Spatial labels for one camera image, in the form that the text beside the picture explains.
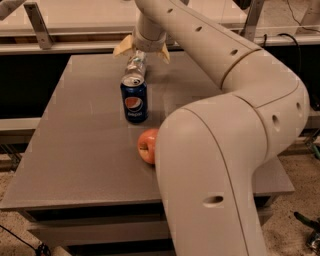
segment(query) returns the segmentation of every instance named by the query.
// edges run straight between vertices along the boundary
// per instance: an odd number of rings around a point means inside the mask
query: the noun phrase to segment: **blue can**
[[[141,123],[148,118],[147,84],[140,74],[127,74],[122,78],[121,94],[124,114],[131,123]]]

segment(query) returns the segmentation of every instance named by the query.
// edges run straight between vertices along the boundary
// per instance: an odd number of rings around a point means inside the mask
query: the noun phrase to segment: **floor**
[[[301,20],[308,6],[307,0],[289,0],[295,17]],[[257,35],[277,35],[280,32],[295,33],[297,24],[288,11],[287,0],[266,0],[259,20]],[[274,215],[263,226],[263,233],[270,256],[315,255],[305,241],[311,229],[302,225],[293,216],[298,211],[316,219],[320,217],[320,161],[311,154],[301,140],[297,140],[280,156],[295,193],[281,196],[272,205]],[[0,200],[14,177],[14,173],[0,173]],[[0,212],[0,224],[19,235],[33,247],[39,241],[26,231],[28,223],[13,212]],[[53,256],[68,255],[61,248],[52,248]],[[33,256],[32,249],[0,229],[0,256]]]

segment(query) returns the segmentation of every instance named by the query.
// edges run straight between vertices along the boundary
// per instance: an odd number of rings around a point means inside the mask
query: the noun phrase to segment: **red apple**
[[[148,129],[144,131],[138,139],[138,151],[141,158],[149,163],[155,163],[154,151],[156,147],[156,138],[159,129]]]

